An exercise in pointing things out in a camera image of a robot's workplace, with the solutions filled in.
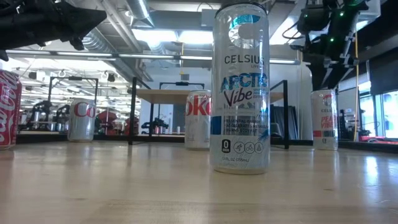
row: drink can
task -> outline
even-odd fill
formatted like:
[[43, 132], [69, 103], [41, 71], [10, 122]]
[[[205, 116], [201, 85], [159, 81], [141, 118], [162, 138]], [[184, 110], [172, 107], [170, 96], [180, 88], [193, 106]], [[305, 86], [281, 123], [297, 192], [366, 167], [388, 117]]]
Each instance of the drink can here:
[[266, 10], [235, 3], [215, 20], [210, 162], [220, 172], [261, 174], [271, 148]]
[[313, 146], [315, 149], [338, 149], [336, 93], [318, 90], [311, 94]]
[[191, 91], [185, 107], [185, 147], [209, 150], [211, 91]]
[[96, 106], [94, 100], [75, 99], [70, 106], [68, 140], [76, 142], [92, 141]]
[[18, 75], [0, 70], [0, 150], [16, 144], [22, 84]]

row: shelf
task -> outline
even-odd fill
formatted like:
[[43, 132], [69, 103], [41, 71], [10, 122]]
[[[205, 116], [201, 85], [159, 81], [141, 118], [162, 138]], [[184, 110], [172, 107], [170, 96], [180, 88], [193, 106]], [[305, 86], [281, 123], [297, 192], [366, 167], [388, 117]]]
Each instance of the shelf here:
[[[154, 104], [184, 105], [189, 92], [190, 90], [137, 90], [137, 96]], [[271, 103], [283, 98], [283, 93], [271, 93]]]

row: celsius can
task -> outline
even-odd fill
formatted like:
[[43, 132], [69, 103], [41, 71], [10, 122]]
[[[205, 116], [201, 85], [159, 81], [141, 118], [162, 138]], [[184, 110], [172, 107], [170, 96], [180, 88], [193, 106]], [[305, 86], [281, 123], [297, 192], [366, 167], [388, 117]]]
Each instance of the celsius can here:
[[96, 110], [94, 100], [75, 99], [70, 108], [68, 140], [76, 142], [92, 141]]
[[311, 93], [313, 146], [315, 149], [337, 150], [338, 124], [334, 90]]
[[210, 162], [217, 171], [261, 174], [269, 164], [268, 30], [257, 3], [216, 13]]
[[18, 75], [0, 69], [0, 150], [16, 143], [22, 84]]
[[185, 147], [187, 149], [209, 150], [210, 108], [210, 90], [195, 90], [188, 94], [185, 107]]

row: wooden tabletop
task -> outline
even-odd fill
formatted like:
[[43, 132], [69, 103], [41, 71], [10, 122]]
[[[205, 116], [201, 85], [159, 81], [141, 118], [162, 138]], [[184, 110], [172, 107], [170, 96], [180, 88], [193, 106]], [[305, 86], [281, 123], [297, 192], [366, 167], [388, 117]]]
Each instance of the wooden tabletop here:
[[28, 144], [14, 154], [0, 160], [1, 224], [398, 223], [393, 154], [275, 147], [263, 175], [215, 172], [209, 152], [163, 142]]
[[[154, 104], [185, 105], [190, 90], [137, 90], [137, 96]], [[283, 99], [284, 94], [271, 92], [271, 103]]]

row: white wall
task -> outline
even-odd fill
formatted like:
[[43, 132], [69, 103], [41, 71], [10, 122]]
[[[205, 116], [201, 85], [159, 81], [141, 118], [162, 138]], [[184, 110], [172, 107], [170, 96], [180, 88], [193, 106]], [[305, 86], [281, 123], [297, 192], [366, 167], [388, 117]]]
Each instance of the white wall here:
[[[184, 73], [190, 74], [191, 83], [204, 83], [205, 89], [211, 89], [211, 71], [205, 68], [184, 68]], [[147, 72], [154, 79], [153, 82], [147, 84], [153, 89], [159, 89], [160, 82], [177, 82], [180, 81], [180, 69], [168, 68], [163, 70], [161, 68], [148, 68]], [[312, 83], [310, 77], [310, 70], [302, 65], [271, 65], [270, 67], [270, 83], [271, 86], [279, 83], [282, 80], [288, 81], [288, 98], [289, 105], [296, 107], [298, 132], [301, 139], [312, 139], [312, 117], [311, 117], [311, 101], [310, 94], [312, 91]], [[163, 85], [162, 89], [169, 90], [196, 90], [201, 89], [200, 86], [175, 86]], [[276, 88], [273, 91], [282, 91], [282, 87]], [[274, 103], [278, 106], [283, 106], [283, 101]], [[157, 117], [157, 105], [154, 106], [154, 118]], [[150, 103], [142, 101], [141, 115], [140, 115], [140, 132], [141, 125], [149, 121]], [[166, 116], [164, 121], [169, 122], [169, 118], [173, 116], [173, 105], [162, 105], [160, 107], [160, 114]]]

